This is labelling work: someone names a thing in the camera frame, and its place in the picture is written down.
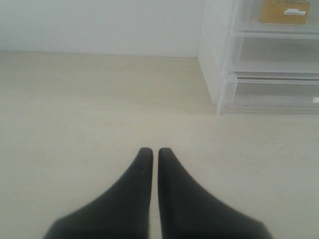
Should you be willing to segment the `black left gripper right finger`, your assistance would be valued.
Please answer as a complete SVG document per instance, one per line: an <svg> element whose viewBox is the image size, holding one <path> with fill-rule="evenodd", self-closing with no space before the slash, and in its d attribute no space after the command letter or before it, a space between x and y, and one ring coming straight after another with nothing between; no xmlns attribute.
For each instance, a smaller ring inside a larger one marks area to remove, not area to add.
<svg viewBox="0 0 319 239"><path fill-rule="evenodd" d="M266 226L198 184L170 148L158 154L158 200L164 239L271 239Z"/></svg>

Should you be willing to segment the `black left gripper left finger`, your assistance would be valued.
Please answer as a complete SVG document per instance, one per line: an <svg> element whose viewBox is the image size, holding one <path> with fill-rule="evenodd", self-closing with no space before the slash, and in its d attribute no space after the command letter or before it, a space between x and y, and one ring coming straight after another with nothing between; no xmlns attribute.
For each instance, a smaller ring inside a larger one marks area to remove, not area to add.
<svg viewBox="0 0 319 239"><path fill-rule="evenodd" d="M124 174L101 196L56 220L46 239L147 239L153 151L141 148Z"/></svg>

